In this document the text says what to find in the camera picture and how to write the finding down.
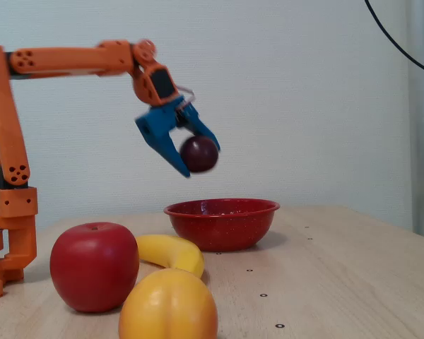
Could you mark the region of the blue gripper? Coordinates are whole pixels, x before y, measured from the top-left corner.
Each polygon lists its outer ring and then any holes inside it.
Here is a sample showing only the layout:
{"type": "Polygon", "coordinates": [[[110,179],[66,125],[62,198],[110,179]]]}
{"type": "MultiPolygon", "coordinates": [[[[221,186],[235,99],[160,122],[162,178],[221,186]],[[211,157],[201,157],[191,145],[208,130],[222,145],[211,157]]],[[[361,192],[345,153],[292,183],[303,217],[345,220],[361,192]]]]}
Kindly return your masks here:
{"type": "Polygon", "coordinates": [[[155,151],[161,155],[182,176],[189,178],[191,173],[177,151],[170,132],[176,127],[187,125],[195,136],[211,139],[218,151],[220,144],[215,134],[199,119],[199,113],[192,103],[187,103],[183,95],[161,106],[151,106],[148,111],[136,118],[145,142],[153,144],[155,151]]]}

